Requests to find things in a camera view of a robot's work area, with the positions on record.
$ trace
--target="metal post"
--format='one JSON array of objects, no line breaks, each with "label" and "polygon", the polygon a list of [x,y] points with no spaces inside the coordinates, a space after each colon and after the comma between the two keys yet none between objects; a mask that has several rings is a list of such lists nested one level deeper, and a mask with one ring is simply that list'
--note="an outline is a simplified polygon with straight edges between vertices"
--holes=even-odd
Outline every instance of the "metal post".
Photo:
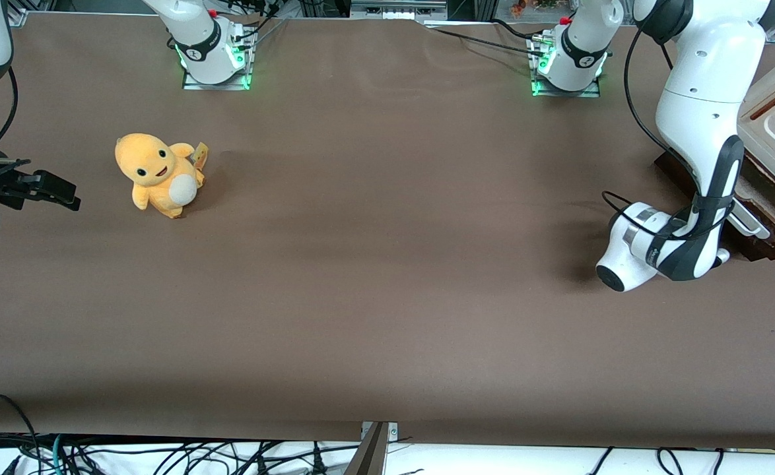
[{"label": "metal post", "polygon": [[389,423],[373,423],[343,475],[382,475],[390,438]]}]

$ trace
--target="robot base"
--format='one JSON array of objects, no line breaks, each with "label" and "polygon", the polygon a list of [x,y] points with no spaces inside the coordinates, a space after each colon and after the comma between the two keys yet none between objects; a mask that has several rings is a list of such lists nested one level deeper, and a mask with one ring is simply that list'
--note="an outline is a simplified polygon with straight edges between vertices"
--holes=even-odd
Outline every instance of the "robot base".
[{"label": "robot base", "polygon": [[544,56],[539,57],[529,54],[529,68],[531,69],[531,93],[532,96],[556,96],[556,97],[599,97],[599,79],[593,79],[593,82],[586,89],[580,92],[571,92],[554,87],[545,76],[539,73],[538,69],[544,61],[549,60],[549,46],[551,37],[544,31],[542,35],[534,35],[532,39],[525,40],[525,45],[529,51],[540,51]]},{"label": "robot base", "polygon": [[255,27],[233,24],[233,36],[247,36],[237,42],[227,45],[230,48],[233,64],[238,64],[239,69],[226,81],[219,84],[203,84],[188,73],[185,67],[185,59],[182,60],[182,69],[185,75],[182,78],[182,89],[185,90],[249,90],[252,85],[252,66],[255,63],[255,45],[258,43],[258,33],[253,33]]}]

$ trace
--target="brown table surface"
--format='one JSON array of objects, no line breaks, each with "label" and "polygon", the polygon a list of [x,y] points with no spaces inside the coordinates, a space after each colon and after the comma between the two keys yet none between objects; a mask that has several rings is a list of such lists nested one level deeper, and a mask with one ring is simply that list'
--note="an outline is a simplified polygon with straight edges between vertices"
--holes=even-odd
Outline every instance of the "brown table surface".
[{"label": "brown table surface", "polygon": [[[632,33],[596,100],[409,21],[288,22],[253,90],[213,92],[180,90],[157,18],[31,15],[1,150],[83,207],[0,207],[0,392],[41,432],[775,446],[775,262],[593,273],[601,190],[683,203],[626,108]],[[650,40],[633,63],[653,123],[667,69]],[[184,219],[132,204],[131,132],[209,145]]]}]

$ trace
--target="metal bracket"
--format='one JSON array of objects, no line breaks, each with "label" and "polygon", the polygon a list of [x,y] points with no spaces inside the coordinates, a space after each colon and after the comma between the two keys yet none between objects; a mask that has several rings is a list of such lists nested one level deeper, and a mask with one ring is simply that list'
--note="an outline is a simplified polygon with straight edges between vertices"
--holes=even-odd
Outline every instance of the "metal bracket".
[{"label": "metal bracket", "polygon": [[[367,436],[367,431],[373,426],[372,422],[361,424],[361,440]],[[399,423],[387,423],[387,441],[396,442],[399,440]]]},{"label": "metal bracket", "polygon": [[352,456],[343,475],[382,475],[385,471],[385,457],[388,455],[388,441],[399,436],[396,423],[363,423],[361,433],[364,439]]},{"label": "metal bracket", "polygon": [[570,92],[568,90],[560,90],[554,87],[547,77],[542,75],[539,70],[542,67],[547,66],[547,62],[554,52],[553,45],[553,31],[544,30],[539,35],[534,35],[525,40],[525,45],[529,51],[539,51],[543,53],[543,56],[535,56],[529,54],[529,69],[531,70],[531,93],[532,96],[556,96],[556,97],[599,97],[599,75],[601,74],[601,67],[599,73],[593,78],[593,82],[587,86],[586,89],[580,92]]},{"label": "metal bracket", "polygon": [[731,214],[728,214],[728,222],[744,236],[755,236],[758,239],[766,239],[771,236],[766,226],[762,225],[760,220],[756,219],[755,215],[744,207],[737,197],[734,197],[734,209]]}]

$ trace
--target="white floor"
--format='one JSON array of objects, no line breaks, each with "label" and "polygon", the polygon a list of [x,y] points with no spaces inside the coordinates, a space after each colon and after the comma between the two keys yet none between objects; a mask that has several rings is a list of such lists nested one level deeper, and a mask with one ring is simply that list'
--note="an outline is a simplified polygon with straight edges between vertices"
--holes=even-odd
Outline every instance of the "white floor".
[{"label": "white floor", "polygon": [[[321,443],[321,447],[348,445],[349,442]],[[142,451],[155,448],[176,448],[179,445],[110,445],[108,448],[119,451]],[[240,457],[248,458],[258,448],[257,443],[238,443]],[[231,448],[225,447],[225,454],[231,455]],[[267,452],[266,457],[285,457],[312,451],[311,442],[286,442]],[[605,449],[578,447],[506,447],[482,445],[431,445],[431,444],[391,444],[388,448],[385,475],[407,475],[419,471],[420,475],[456,475],[472,473],[480,475],[586,475],[593,470],[597,460]],[[203,456],[198,453],[195,458]],[[354,451],[327,452],[322,455],[327,466],[337,466],[349,461]],[[106,475],[150,475],[168,453],[143,455],[93,454]],[[0,473],[18,455],[14,449],[0,449]],[[685,475],[711,475],[716,463],[716,452],[675,451]],[[217,454],[215,460],[228,463],[228,469],[234,470],[234,460]],[[665,463],[674,471],[669,457]],[[35,460],[22,457],[16,475],[27,475],[37,470]],[[309,465],[301,460],[286,463],[272,474],[300,475],[307,472]],[[176,475],[184,472],[185,461],[170,472]],[[191,475],[226,475],[227,467],[221,463],[201,462],[191,470]],[[255,475],[252,467],[248,475]],[[605,461],[599,475],[660,475],[656,451],[644,449],[614,449]],[[44,474],[52,474],[52,469],[44,467]],[[719,475],[775,474],[775,454],[755,454],[743,452],[725,452],[725,460],[719,469]]]}]

